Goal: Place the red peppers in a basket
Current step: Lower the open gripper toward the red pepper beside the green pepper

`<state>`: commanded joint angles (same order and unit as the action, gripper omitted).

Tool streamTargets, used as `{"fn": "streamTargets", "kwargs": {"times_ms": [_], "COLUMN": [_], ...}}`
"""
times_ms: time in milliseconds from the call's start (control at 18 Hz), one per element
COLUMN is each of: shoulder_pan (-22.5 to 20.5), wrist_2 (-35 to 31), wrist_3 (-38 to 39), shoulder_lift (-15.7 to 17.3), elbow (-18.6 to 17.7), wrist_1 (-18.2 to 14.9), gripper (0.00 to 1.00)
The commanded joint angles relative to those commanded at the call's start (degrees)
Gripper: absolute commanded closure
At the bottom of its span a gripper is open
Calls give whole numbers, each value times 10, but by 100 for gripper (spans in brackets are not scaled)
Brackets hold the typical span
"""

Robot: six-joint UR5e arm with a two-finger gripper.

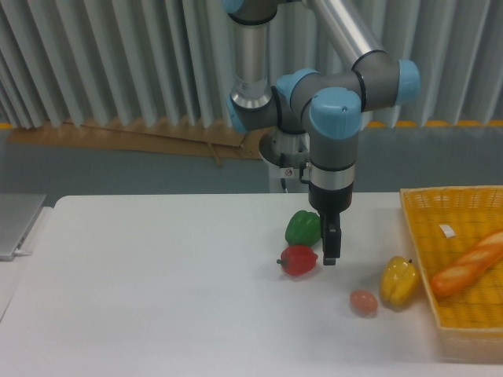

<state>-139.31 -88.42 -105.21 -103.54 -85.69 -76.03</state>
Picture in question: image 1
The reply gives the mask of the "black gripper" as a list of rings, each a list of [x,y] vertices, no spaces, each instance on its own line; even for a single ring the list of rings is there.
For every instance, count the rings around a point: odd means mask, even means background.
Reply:
[[[309,203],[320,213],[321,218],[323,265],[335,265],[340,258],[340,213],[351,205],[352,193],[353,184],[337,190],[327,190],[313,183],[309,184]]]

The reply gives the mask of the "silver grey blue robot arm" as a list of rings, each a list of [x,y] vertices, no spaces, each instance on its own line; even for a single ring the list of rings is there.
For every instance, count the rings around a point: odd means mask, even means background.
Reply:
[[[281,170],[292,168],[306,184],[321,219],[323,262],[341,252],[340,215],[351,204],[358,133],[365,112],[414,100],[420,73],[410,60],[392,60],[350,1],[308,1],[346,71],[323,75],[301,69],[269,80],[268,35],[277,1],[225,1],[235,31],[235,76],[227,97],[240,133],[273,127],[262,157]]]

